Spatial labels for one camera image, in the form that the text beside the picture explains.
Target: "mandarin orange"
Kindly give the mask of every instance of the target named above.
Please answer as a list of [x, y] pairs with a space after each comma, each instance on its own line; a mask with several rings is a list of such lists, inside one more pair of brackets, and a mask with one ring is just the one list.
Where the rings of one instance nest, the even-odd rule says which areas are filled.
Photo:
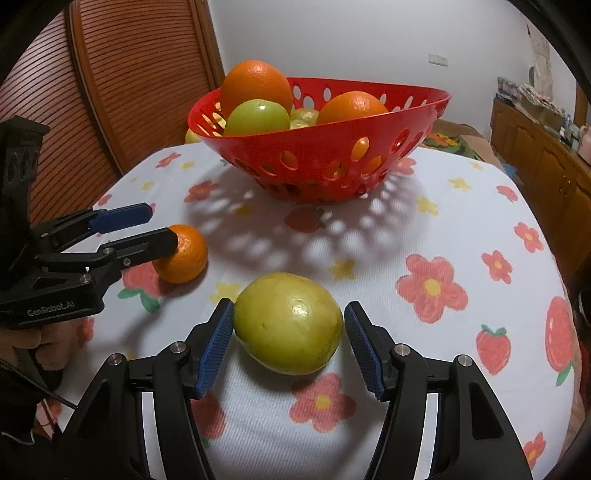
[[365, 92], [347, 92], [330, 100], [318, 114], [316, 125], [363, 118], [388, 113], [388, 110], [373, 95]]
[[228, 119], [238, 105], [255, 99], [279, 103], [291, 112], [293, 96], [289, 82], [279, 70], [260, 60], [246, 60], [228, 73], [219, 99], [222, 115]]
[[152, 261], [160, 277], [169, 283], [185, 283], [197, 278], [207, 264], [207, 243], [190, 225], [169, 227], [178, 237], [177, 249], [169, 256]]

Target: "red fruit basket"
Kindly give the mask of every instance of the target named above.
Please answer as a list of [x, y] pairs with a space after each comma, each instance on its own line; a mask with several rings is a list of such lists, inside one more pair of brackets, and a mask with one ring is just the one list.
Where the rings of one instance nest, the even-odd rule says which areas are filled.
[[[187, 123], [208, 147], [274, 197], [297, 203], [342, 202], [375, 188], [423, 141], [451, 98], [444, 90], [411, 85], [303, 77], [288, 81], [295, 108], [313, 103], [320, 110], [330, 98], [358, 90], [379, 98], [389, 113], [223, 138], [226, 122], [218, 89], [195, 103]], [[354, 159], [353, 148], [360, 140], [369, 148]]]

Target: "table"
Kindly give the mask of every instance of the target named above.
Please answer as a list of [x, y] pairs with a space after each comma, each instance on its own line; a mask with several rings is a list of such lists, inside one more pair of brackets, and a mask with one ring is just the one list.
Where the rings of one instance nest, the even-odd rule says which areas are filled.
[[[151, 264], [124, 272], [105, 310], [85, 319], [59, 393], [77, 402], [108, 355], [154, 355], [205, 322], [254, 278], [289, 271], [324, 285], [341, 308], [359, 300], [372, 321], [424, 356], [470, 355], [496, 392], [542, 479], [560, 454], [574, 393], [574, 333], [556, 263], [540, 227], [497, 168], [416, 149], [384, 183], [341, 205], [273, 200], [204, 144], [162, 150], [97, 203], [147, 202], [147, 225], [93, 237], [73, 251], [174, 223], [207, 238], [209, 266], [171, 288]], [[322, 396], [310, 408], [302, 400]], [[151, 474], [164, 479], [153, 405], [144, 394]], [[429, 395], [416, 479], [428, 476], [436, 396]], [[386, 405], [368, 393], [346, 335], [324, 370], [267, 371], [235, 338], [217, 383], [192, 405], [219, 480], [358, 480]], [[63, 409], [64, 427], [71, 412]]]

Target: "person's hand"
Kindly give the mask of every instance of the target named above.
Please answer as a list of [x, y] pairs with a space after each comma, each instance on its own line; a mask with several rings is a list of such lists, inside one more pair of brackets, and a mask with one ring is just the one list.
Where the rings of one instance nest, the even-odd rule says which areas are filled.
[[15, 348], [32, 349], [41, 343], [41, 330], [32, 328], [27, 330], [8, 330], [0, 328], [0, 358], [18, 367], [18, 357]]
[[80, 320], [50, 323], [41, 328], [40, 346], [35, 360], [43, 370], [61, 370], [66, 366], [76, 339], [76, 328]]

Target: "green apple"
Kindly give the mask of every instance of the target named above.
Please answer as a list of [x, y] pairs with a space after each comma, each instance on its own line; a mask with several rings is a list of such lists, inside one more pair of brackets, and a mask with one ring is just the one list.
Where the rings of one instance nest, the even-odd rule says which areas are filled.
[[303, 120], [308, 125], [315, 125], [318, 119], [318, 113], [318, 110], [314, 110], [313, 108], [297, 108], [291, 111], [290, 118], [292, 120]]
[[234, 330], [261, 365], [282, 374], [308, 375], [333, 356], [343, 314], [317, 283], [271, 273], [257, 278], [236, 299]]
[[226, 120], [224, 137], [266, 134], [290, 129], [290, 116], [279, 103], [248, 100], [238, 105]]

